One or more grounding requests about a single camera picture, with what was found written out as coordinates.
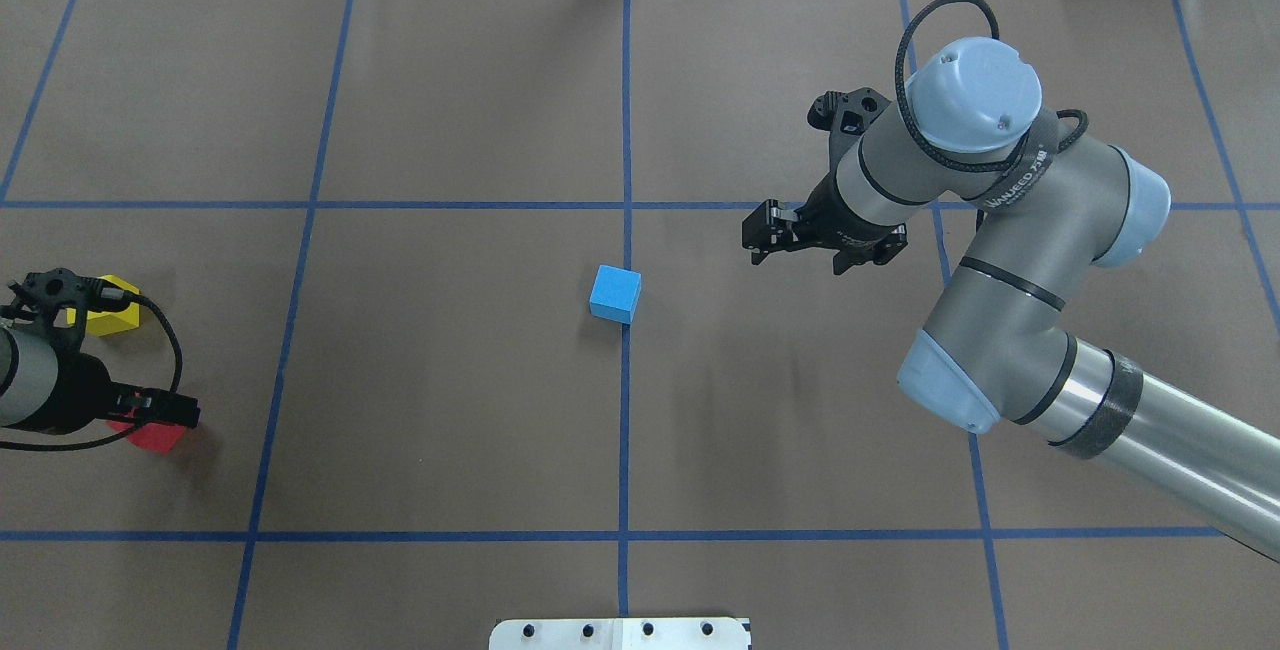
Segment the yellow cube block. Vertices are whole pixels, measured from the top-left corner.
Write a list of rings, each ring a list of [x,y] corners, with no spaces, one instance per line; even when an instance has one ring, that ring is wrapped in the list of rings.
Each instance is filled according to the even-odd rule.
[[[101,275],[101,280],[108,281],[127,293],[140,294],[138,287],[129,284],[124,278],[115,275]],[[137,330],[141,326],[141,308],[136,303],[128,305],[119,311],[88,311],[86,331],[92,337],[109,337],[123,334],[123,331]]]

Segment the brown paper table mat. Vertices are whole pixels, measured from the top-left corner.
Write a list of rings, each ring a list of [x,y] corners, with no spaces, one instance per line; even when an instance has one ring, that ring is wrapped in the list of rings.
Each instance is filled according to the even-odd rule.
[[[3,0],[3,281],[119,275],[200,427],[3,454],[5,649],[1275,649],[1277,566],[895,377],[974,230],[753,267],[928,0]],[[1062,326],[1277,431],[1277,0],[988,0],[1162,173]]]

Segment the red cube block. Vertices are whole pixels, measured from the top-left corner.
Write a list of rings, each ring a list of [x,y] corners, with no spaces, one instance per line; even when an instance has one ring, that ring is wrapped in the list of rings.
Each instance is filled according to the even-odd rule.
[[[173,450],[178,441],[180,441],[189,427],[180,425],[166,425],[166,424],[147,424],[138,425],[134,418],[106,418],[106,426],[111,431],[124,432],[131,430],[129,435],[124,438],[129,444],[141,448],[143,450],[152,450],[157,454],[168,454]]]

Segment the blue cube block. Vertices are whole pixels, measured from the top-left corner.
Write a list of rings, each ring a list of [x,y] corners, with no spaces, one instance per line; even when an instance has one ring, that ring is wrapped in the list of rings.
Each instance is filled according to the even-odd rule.
[[[593,317],[630,326],[635,321],[641,293],[640,273],[600,264],[591,285],[588,308]]]

